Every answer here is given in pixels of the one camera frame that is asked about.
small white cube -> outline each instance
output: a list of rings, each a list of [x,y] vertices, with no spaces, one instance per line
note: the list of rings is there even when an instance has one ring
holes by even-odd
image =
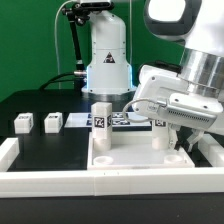
[[[33,114],[22,113],[14,120],[16,134],[28,134],[33,127]]]
[[[59,133],[62,125],[62,113],[50,113],[44,120],[45,133]]]

